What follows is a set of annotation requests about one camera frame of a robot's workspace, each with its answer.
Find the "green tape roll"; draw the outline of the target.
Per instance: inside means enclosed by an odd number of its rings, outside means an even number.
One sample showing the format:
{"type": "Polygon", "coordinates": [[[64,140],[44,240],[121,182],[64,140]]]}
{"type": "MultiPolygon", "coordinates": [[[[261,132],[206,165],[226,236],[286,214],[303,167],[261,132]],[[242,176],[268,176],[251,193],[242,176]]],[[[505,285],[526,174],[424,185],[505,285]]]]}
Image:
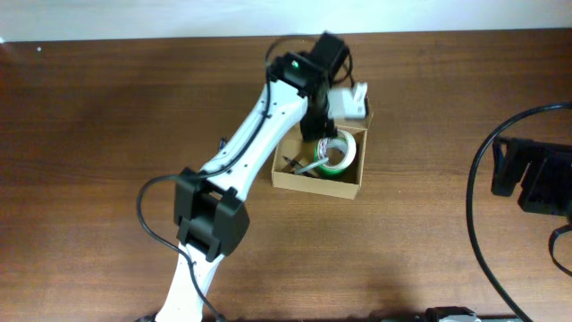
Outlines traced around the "green tape roll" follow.
{"type": "Polygon", "coordinates": [[[353,140],[346,139],[321,139],[315,146],[314,160],[322,159],[327,156],[329,149],[334,149],[342,154],[342,160],[337,164],[330,164],[329,162],[318,166],[319,171],[327,177],[340,175],[352,164],[356,154],[357,146],[353,140]]]}

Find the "black white marker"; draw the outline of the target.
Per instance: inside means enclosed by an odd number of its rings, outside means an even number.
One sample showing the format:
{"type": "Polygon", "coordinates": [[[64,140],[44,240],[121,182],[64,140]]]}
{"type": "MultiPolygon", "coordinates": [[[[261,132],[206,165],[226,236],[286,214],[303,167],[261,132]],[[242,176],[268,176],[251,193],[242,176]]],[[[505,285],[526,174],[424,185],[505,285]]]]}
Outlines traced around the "black white marker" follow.
{"type": "Polygon", "coordinates": [[[329,161],[329,157],[324,157],[322,159],[318,159],[317,161],[303,166],[297,170],[294,171],[294,174],[304,174],[304,173],[308,173],[310,170],[313,170],[314,168],[317,168],[320,165],[323,165],[325,163],[327,163],[329,161]]]}

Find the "black pen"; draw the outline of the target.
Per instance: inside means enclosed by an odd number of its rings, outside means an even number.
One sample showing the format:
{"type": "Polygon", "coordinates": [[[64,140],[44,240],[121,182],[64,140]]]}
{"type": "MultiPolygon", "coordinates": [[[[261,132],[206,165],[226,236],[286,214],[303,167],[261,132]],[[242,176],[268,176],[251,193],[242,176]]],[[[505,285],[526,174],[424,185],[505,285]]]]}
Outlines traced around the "black pen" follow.
{"type": "Polygon", "coordinates": [[[283,156],[284,161],[290,166],[290,173],[291,174],[298,174],[298,170],[303,168],[302,164],[292,158],[283,156]]]}

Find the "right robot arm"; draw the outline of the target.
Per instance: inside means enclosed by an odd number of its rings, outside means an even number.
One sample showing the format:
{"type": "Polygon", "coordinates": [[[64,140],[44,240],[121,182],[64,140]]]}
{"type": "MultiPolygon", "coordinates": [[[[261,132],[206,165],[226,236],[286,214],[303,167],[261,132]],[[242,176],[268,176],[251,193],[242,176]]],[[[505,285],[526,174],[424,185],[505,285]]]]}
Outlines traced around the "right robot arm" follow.
{"type": "Polygon", "coordinates": [[[517,138],[492,144],[492,193],[509,197],[522,191],[518,205],[525,212],[571,216],[571,147],[517,138]]]}

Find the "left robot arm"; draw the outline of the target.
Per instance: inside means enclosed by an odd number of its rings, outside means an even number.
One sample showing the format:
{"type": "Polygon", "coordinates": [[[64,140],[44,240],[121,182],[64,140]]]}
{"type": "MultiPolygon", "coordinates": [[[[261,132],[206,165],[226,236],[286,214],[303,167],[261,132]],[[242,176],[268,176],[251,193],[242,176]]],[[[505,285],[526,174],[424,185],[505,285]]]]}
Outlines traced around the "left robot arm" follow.
{"type": "Polygon", "coordinates": [[[206,293],[223,258],[246,234],[245,200],[253,181],[295,124],[305,141],[336,134],[327,93],[350,60],[348,46],[329,33],[308,52],[268,59],[263,91],[243,124],[199,171],[185,168],[175,176],[179,257],[156,321],[199,321],[213,307],[206,293]]]}

